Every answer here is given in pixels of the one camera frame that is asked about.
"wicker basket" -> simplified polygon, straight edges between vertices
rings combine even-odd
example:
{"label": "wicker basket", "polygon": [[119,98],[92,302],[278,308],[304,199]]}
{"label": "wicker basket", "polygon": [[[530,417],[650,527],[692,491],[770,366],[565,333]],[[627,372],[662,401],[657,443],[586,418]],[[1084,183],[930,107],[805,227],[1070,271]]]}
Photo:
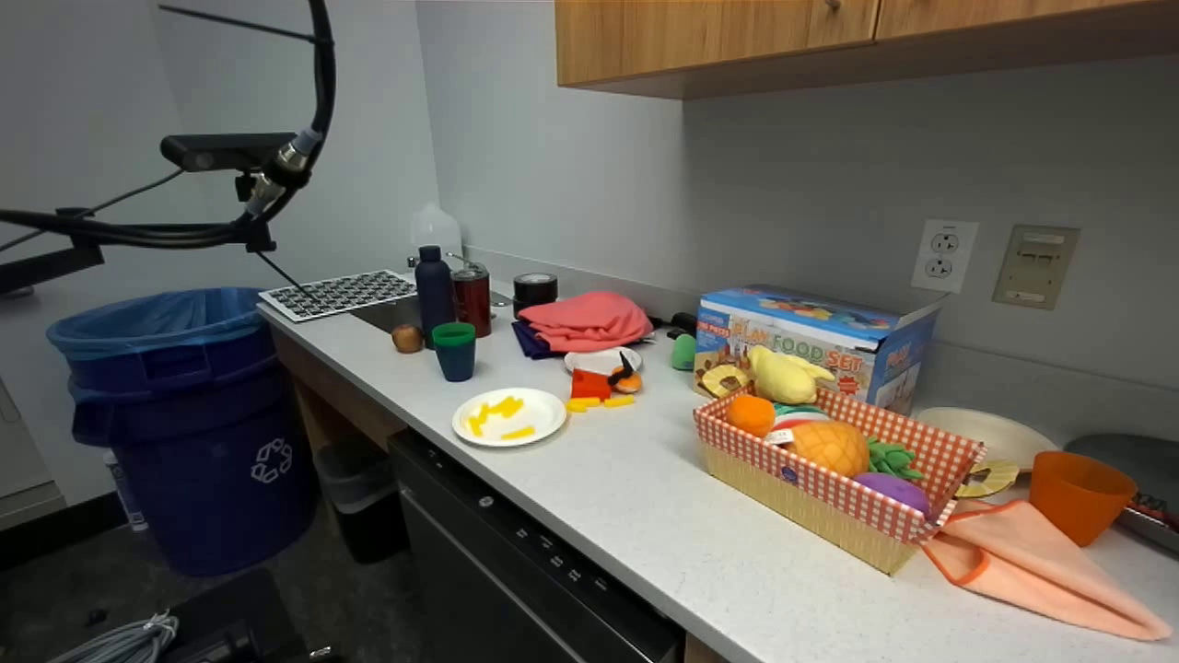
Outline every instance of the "wicker basket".
{"label": "wicker basket", "polygon": [[918,486],[931,508],[930,519],[910,504],[726,425],[726,404],[729,401],[711,401],[692,414],[707,474],[738,486],[886,574],[896,574],[913,550],[936,534],[936,524],[944,524],[953,504],[953,491],[967,482],[980,454],[980,443],[974,438],[840,399],[835,390],[819,395],[824,417],[913,449],[913,468],[921,470]]}

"electrical outlet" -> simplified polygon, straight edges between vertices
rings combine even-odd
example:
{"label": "electrical outlet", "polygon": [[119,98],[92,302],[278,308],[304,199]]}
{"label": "electrical outlet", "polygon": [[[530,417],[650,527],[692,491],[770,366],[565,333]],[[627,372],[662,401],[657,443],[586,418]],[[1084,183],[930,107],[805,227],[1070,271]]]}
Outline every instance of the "electrical outlet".
{"label": "electrical outlet", "polygon": [[975,234],[980,234],[980,223],[974,222],[926,222],[918,260],[913,260],[913,288],[963,291]]}

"green cup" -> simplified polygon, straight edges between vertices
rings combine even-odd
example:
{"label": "green cup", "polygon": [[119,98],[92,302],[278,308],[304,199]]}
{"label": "green cup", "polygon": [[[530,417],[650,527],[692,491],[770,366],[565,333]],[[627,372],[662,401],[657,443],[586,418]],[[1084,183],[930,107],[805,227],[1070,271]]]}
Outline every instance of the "green cup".
{"label": "green cup", "polygon": [[447,383],[466,383],[476,374],[476,323],[450,319],[430,328],[430,346],[440,353]]}

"toy fruit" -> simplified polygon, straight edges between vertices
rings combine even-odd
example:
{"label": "toy fruit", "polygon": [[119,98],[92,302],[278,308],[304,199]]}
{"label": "toy fruit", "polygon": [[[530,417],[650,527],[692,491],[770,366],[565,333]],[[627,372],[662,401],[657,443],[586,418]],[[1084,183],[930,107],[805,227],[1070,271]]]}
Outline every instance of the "toy fruit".
{"label": "toy fruit", "polygon": [[861,474],[869,468],[869,443],[844,418],[815,418],[796,427],[791,454],[835,474]]}
{"label": "toy fruit", "polygon": [[729,425],[757,436],[757,438],[767,438],[773,427],[773,401],[759,399],[759,395],[735,395],[729,399]]}
{"label": "toy fruit", "polygon": [[398,353],[418,353],[425,346],[419,328],[412,328],[412,323],[398,323],[391,335],[393,335]]}
{"label": "toy fruit", "polygon": [[1004,492],[1016,482],[1021,482],[1021,465],[996,461],[996,465],[974,468],[971,477],[953,491],[953,497],[975,502],[975,497]]}
{"label": "toy fruit", "polygon": [[835,379],[828,367],[805,361],[801,353],[773,353],[770,346],[751,346],[751,383],[773,401],[815,401],[819,379]]}
{"label": "toy fruit", "polygon": [[854,482],[861,482],[861,486],[869,486],[869,491],[878,491],[878,492],[887,492],[893,502],[910,504],[910,508],[918,508],[921,514],[930,514],[930,497],[926,497],[926,491],[913,486],[913,482],[908,482],[908,477],[898,477],[898,474],[861,470],[861,474],[854,474]]}
{"label": "toy fruit", "polygon": [[707,366],[697,372],[702,390],[707,390],[711,399],[726,399],[738,395],[751,383],[745,366]]}

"small cup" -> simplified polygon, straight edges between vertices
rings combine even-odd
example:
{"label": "small cup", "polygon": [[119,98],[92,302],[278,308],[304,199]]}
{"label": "small cup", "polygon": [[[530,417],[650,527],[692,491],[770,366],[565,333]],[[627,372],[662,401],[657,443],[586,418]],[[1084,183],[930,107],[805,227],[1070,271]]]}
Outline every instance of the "small cup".
{"label": "small cup", "polygon": [[1075,546],[1102,536],[1136,492],[1136,477],[1080,454],[1039,454],[1033,465],[1033,504]]}
{"label": "small cup", "polygon": [[430,341],[442,366],[447,383],[466,383],[476,374],[476,323],[450,319],[430,328]]}

